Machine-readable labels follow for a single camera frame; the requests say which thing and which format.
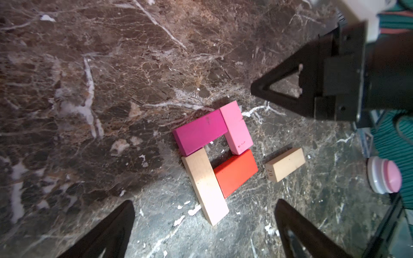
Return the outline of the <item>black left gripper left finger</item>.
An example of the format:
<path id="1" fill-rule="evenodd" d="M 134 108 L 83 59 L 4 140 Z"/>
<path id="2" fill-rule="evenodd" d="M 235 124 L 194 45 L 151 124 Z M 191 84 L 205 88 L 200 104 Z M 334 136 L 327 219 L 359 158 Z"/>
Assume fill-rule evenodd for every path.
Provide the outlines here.
<path id="1" fill-rule="evenodd" d="M 134 219 L 133 203 L 126 200 L 60 257 L 98 258 L 101 254 L 105 258 L 125 257 Z"/>

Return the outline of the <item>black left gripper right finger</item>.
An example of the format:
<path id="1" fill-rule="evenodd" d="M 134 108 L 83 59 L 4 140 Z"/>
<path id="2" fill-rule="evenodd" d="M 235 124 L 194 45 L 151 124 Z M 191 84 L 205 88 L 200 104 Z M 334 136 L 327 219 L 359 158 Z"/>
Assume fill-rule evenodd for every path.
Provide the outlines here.
<path id="1" fill-rule="evenodd" d="M 277 201 L 274 215 L 287 258 L 350 257 L 285 200 Z"/>

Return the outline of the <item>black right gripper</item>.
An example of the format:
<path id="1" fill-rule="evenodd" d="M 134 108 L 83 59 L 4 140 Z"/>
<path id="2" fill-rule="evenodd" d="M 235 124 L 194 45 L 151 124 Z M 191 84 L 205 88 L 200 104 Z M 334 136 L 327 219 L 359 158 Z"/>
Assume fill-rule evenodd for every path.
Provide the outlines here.
<path id="1" fill-rule="evenodd" d="M 313 40 L 251 84 L 251 94 L 303 117 L 359 121 L 364 87 L 366 22 Z M 297 75 L 298 98 L 275 88 Z"/>

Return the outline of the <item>pink block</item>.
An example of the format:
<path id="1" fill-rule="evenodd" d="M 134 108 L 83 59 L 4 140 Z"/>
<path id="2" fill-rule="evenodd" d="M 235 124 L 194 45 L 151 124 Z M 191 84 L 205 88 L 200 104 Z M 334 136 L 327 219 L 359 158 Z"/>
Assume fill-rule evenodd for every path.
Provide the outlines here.
<path id="1" fill-rule="evenodd" d="M 239 105 L 237 101 L 233 101 L 219 110 L 228 129 L 225 138 L 230 150 L 235 155 L 241 155 L 253 145 L 253 141 Z"/>

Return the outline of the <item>red block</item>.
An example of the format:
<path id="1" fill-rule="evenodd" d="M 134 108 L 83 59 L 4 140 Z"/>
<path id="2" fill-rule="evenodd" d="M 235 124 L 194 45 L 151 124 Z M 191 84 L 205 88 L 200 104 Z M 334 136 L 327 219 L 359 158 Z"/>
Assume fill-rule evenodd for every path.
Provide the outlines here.
<path id="1" fill-rule="evenodd" d="M 224 198 L 228 198 L 257 171 L 258 167 L 250 149 L 240 155 L 233 155 L 214 169 Z"/>

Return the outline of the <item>magenta block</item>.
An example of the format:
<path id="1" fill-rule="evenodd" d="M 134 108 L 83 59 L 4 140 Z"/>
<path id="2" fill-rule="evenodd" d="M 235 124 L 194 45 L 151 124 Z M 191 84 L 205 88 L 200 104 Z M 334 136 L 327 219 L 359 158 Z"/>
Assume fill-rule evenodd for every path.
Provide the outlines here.
<path id="1" fill-rule="evenodd" d="M 215 110 L 175 129 L 173 135 L 181 154 L 187 157 L 227 132 L 222 113 Z"/>

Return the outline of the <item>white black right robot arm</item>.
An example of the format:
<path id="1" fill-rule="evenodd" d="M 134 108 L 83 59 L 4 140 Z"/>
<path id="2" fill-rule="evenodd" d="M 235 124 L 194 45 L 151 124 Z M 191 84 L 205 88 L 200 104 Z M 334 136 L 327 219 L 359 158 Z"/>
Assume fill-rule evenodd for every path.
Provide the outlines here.
<path id="1" fill-rule="evenodd" d="M 413 34 L 368 44 L 367 24 L 336 28 L 251 85 L 251 93 L 304 117 L 358 122 L 368 110 L 413 109 Z"/>

